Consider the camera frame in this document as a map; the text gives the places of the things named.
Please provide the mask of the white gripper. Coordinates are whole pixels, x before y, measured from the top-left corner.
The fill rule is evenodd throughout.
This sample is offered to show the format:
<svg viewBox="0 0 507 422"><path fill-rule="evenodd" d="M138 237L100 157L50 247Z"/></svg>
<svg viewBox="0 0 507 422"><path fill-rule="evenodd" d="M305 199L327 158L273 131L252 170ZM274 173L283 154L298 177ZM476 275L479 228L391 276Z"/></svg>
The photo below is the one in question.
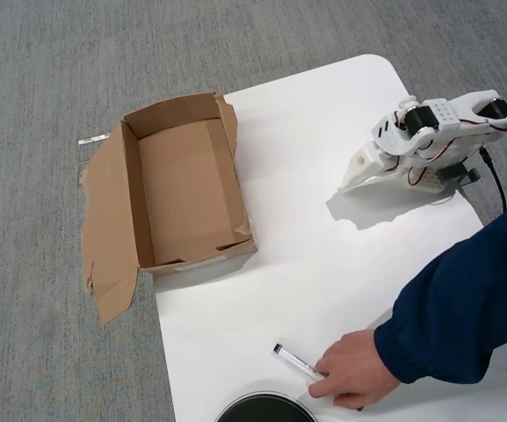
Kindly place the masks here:
<svg viewBox="0 0 507 422"><path fill-rule="evenodd" d="M377 142L367 142L351 158L348 171L344 174L337 190L346 193L349 190L397 180L400 177L399 172L389 175L381 174L395 170L400 160L399 156L383 150Z"/></svg>

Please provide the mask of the person's bare hand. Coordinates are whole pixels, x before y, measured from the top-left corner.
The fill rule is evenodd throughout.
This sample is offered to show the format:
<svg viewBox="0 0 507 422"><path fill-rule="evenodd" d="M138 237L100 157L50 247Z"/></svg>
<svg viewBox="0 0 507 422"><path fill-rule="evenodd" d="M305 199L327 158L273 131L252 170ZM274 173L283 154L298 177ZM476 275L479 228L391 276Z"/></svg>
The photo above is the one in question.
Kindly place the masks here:
<svg viewBox="0 0 507 422"><path fill-rule="evenodd" d="M315 365L323 376L308 387L313 398L331 397L335 406L360 411L401 385L379 356L374 331L343 335Z"/></svg>

